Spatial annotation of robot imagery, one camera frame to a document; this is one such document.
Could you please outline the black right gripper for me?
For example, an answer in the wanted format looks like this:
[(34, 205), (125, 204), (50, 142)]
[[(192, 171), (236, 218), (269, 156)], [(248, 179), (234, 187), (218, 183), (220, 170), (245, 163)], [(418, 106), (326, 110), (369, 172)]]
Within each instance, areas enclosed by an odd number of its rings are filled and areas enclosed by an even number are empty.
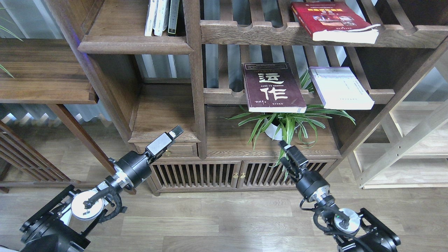
[(321, 202), (330, 196), (329, 183), (319, 172), (308, 169), (308, 159), (296, 146), (291, 146), (284, 140), (279, 142), (279, 146), (285, 152), (280, 161), (306, 201)]

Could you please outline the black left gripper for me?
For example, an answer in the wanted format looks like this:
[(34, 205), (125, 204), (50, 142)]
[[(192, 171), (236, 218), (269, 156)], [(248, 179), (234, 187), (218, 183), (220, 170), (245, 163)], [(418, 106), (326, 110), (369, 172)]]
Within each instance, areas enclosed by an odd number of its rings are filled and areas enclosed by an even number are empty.
[(136, 188), (152, 174), (150, 164), (157, 161), (183, 133), (184, 129), (176, 126), (147, 145), (142, 154), (132, 150), (118, 161), (109, 158), (116, 173), (112, 177), (109, 176), (108, 184), (113, 188)]

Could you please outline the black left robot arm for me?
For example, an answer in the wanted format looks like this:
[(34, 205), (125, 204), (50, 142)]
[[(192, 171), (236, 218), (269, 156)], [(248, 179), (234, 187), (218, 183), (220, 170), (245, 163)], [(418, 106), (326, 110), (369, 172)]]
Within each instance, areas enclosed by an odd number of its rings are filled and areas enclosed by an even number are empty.
[(67, 186), (29, 218), (20, 231), (23, 252), (83, 252), (87, 236), (99, 224), (124, 213), (120, 193), (143, 183), (152, 174), (150, 165), (174, 144), (184, 130), (176, 126), (164, 132), (142, 154), (130, 151), (119, 160), (110, 159), (115, 174), (91, 190)]

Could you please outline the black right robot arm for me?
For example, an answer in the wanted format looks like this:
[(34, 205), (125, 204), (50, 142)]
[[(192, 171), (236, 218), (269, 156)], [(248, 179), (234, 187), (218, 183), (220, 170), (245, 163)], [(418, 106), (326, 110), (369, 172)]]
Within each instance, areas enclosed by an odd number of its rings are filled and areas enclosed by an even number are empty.
[(314, 202), (313, 222), (327, 236), (332, 236), (339, 252), (396, 252), (400, 238), (371, 212), (355, 212), (336, 205), (330, 184), (317, 171), (309, 170), (307, 158), (297, 147), (280, 141), (285, 152), (280, 159), (299, 193), (302, 202)]

